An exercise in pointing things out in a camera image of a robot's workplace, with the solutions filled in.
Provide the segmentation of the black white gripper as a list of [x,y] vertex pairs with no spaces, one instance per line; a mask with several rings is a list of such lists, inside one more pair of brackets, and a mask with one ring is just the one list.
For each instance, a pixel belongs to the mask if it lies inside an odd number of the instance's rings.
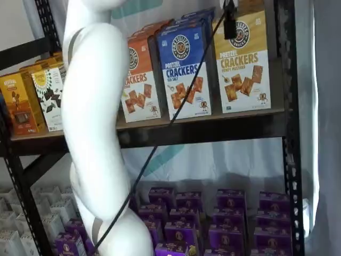
[[220,8],[224,17],[224,39],[235,39],[237,36],[236,20],[233,16],[237,11],[237,1],[234,0],[221,0]]

